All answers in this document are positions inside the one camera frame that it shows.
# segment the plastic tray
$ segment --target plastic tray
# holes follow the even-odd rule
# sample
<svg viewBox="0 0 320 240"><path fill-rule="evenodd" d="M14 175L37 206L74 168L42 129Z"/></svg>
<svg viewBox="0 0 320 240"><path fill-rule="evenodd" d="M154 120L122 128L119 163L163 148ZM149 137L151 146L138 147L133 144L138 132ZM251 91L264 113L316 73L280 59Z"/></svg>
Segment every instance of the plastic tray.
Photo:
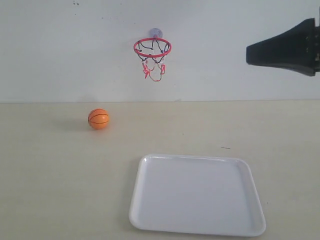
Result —
<svg viewBox="0 0 320 240"><path fill-rule="evenodd" d="M236 158L145 156L129 219L141 230L254 237L266 221L249 166Z"/></svg>

